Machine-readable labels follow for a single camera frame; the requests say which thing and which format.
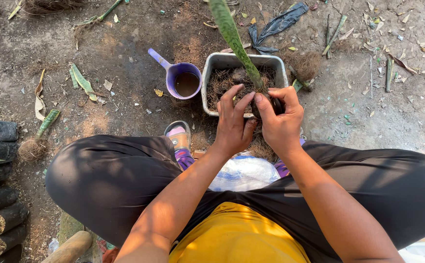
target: hand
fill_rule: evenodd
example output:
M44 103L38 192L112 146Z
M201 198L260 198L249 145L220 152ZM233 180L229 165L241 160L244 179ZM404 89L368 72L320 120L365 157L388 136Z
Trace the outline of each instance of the hand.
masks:
M233 108L232 98L243 88L243 84L231 87L217 103L219 124L216 140L211 147L217 149L220 154L225 154L228 159L248 147L258 123L255 118L251 118L243 124L244 109L253 99L255 92L246 94Z
M283 114L276 116L271 103L260 93L254 96L254 102L263 121L264 140L274 152L284 158L290 151L301 149L300 125L303 119L303 107L298 103L294 87L270 88L268 94L284 103Z

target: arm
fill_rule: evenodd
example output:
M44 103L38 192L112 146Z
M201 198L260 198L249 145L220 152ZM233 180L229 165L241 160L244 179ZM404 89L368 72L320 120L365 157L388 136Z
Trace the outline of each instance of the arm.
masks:
M303 151L299 143L303 108L295 89L272 89L269 95L285 103L285 113L276 116L270 103L256 94L264 139L291 172L327 241L342 261L403 262L378 221Z
M146 207L123 244L116 263L167 262L172 242L185 228L201 197L222 166L250 144L257 121L244 125L243 112L253 99L247 94L233 108L233 86L217 103L219 124L214 144L204 156L167 185Z

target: dirt ground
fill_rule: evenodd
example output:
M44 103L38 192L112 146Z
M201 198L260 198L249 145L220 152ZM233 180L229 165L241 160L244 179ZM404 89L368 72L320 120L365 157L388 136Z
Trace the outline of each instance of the dirt ground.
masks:
M187 121L191 127L194 125L192 132L200 132L203 142L214 141L217 118L205 115L199 95L190 103L168 96L165 70L147 53L153 48L169 62L190 62L202 70L209 54L227 48L216 29L203 25L203 22L213 24L206 3L203 0L122 3L105 21L85 31L77 50L73 24L103 14L113 2L94 1L82 9L51 15L30 16L19 12L8 21L15 2L0 1L0 119L21 124L20 141L35 134L40 121L34 116L34 88L42 67L47 69L43 80L47 112L62 111L45 134L51 153L33 163L16 161L8 182L21 190L20 200L30 210L23 263L43 260L49 242L57 235L61 211L45 190L44 170L63 146L95 134L162 135L164 128L178 119ZM292 3L290 0L262 2L266 22ZM305 108L303 134L309 140L351 148L401 148L425 153L425 52L418 44L425 42L425 0L373 0L370 3L378 9L376 13L363 1L317 3L318 9L308 11L295 25L268 37L263 44L283 51L293 46L300 53L322 52L328 14L332 32L341 14L346 14L348 19L340 35L351 28L353 33L361 34L358 38L349 36L353 50L336 50L332 59L322 59L312 92L299 91L300 103ZM248 15L237 17L236 22L244 25L239 26L239 33L242 41L249 43L247 26L251 19L256 18L258 32L264 27L259 9L251 0L241 0L232 9L237 14ZM385 19L382 35L380 31L368 31L363 22L364 13ZM115 14L119 23L113 21ZM408 21L403 23L408 14ZM403 40L388 33L390 29L402 35ZM359 49L367 42L370 49L380 47L380 50ZM396 57L405 53L402 60L424 73L412 75L395 65L394 71L407 79L393 82L392 92L386 93L384 45ZM246 51L257 54L253 48ZM81 89L73 89L71 79L66 81L69 63L75 63L94 90L104 94L106 104L92 102ZM115 95L102 86L104 80L113 83ZM167 96L158 97L154 88Z

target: rectangular metal container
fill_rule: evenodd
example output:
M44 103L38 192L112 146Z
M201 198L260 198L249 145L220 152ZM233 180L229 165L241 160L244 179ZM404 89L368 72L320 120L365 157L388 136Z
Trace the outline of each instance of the rectangular metal container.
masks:
M285 73L284 62L280 57L267 55L248 55L251 62L256 66L267 66L275 70L274 87L284 88L289 85L287 75ZM206 65L203 69L203 84L201 85L201 98L203 99L203 109L211 116L219 116L217 111L210 111L206 96L206 87L209 83L209 77L214 69L228 69L243 66L235 54L229 53L212 53L206 60ZM245 118L253 117L253 113L245 113Z

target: forearm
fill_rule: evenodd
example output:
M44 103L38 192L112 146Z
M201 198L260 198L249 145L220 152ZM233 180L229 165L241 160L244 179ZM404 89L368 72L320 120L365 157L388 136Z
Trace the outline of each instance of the forearm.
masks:
M125 241L119 258L153 259L167 253L185 228L203 194L228 158L211 146L204 156L177 176L141 213ZM148 253L143 248L149 247Z
M301 147L297 149L282 161L341 259L344 262L369 259L402 262L378 221Z

